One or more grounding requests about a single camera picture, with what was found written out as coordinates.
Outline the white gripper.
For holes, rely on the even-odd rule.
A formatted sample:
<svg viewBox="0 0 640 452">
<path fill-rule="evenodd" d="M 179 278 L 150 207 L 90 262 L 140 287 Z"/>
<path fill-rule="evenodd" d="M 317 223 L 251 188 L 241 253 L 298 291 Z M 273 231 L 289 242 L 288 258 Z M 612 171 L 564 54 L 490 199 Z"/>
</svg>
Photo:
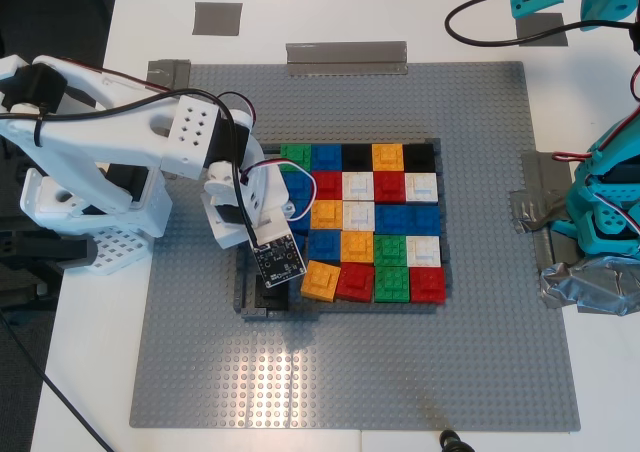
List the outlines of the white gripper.
<svg viewBox="0 0 640 452">
<path fill-rule="evenodd" d="M 286 218 L 296 216 L 296 206 L 289 199 L 284 180 L 275 165 L 251 171 L 248 183 L 240 184 L 240 188 L 259 246 L 290 233 Z M 229 163 L 216 163 L 209 167 L 201 199 L 214 237 L 222 249 L 249 240 L 237 208 Z"/>
</svg>

